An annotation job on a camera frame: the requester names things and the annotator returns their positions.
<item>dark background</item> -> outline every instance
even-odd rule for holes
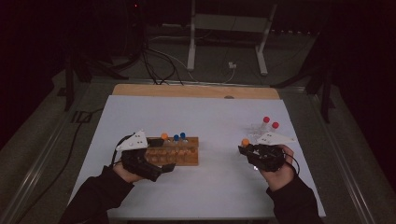
[[[150,25],[190,21],[189,1],[126,1],[140,3]],[[197,10],[213,10],[214,1],[197,1]],[[233,13],[233,4],[223,8]],[[2,74],[0,76],[0,147],[18,130],[52,90],[51,78],[64,69],[65,40],[74,40],[97,59],[119,51],[113,24],[124,21],[123,1],[101,1],[112,13],[99,20],[90,1],[3,1],[0,13]],[[240,14],[257,14],[244,7]],[[396,20],[392,1],[282,1],[272,28],[317,35],[304,67],[326,59],[335,64],[332,83],[340,88],[375,157],[395,188],[393,139],[396,100]]]

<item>hand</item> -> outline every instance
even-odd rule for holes
[[[122,162],[117,162],[116,164],[114,164],[113,171],[128,183],[133,183],[144,179],[140,175],[132,174],[129,171],[125,170],[122,166]]]
[[[279,146],[286,154],[289,155],[286,156],[285,160],[291,164],[293,162],[292,156],[294,152],[287,146]],[[271,191],[276,191],[277,189],[285,187],[294,178],[294,171],[286,163],[275,172],[265,172],[264,170],[260,170],[260,173],[268,182],[268,187]]]

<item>forearm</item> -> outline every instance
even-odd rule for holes
[[[274,213],[279,223],[322,223],[314,192],[298,176],[282,189],[268,195],[274,200]]]
[[[64,211],[60,224],[79,223],[119,207],[133,187],[132,183],[105,167],[99,176],[90,177],[81,185]]]

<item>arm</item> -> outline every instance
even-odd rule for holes
[[[286,162],[292,164],[293,151],[281,146],[286,154]],[[284,164],[276,172],[261,171],[268,182],[267,194],[274,200],[274,213],[279,223],[323,223],[318,216],[318,205],[314,192],[295,170]]]
[[[113,169],[105,167],[96,177],[89,177],[79,188],[73,200],[64,211],[60,224],[79,223],[90,220],[92,223],[108,223],[106,211],[119,207],[134,182],[142,177],[124,170],[117,163]]]

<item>white tabletop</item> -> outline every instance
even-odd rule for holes
[[[72,197],[89,177],[109,165],[122,137],[143,129],[147,137],[186,133],[199,137],[198,166],[177,166],[156,182],[141,180],[109,217],[121,219],[237,219],[274,217],[267,184],[238,152],[251,124],[263,116],[280,124],[278,133],[294,137],[286,144],[299,162],[300,178],[325,212],[303,151],[282,100],[109,96]]]

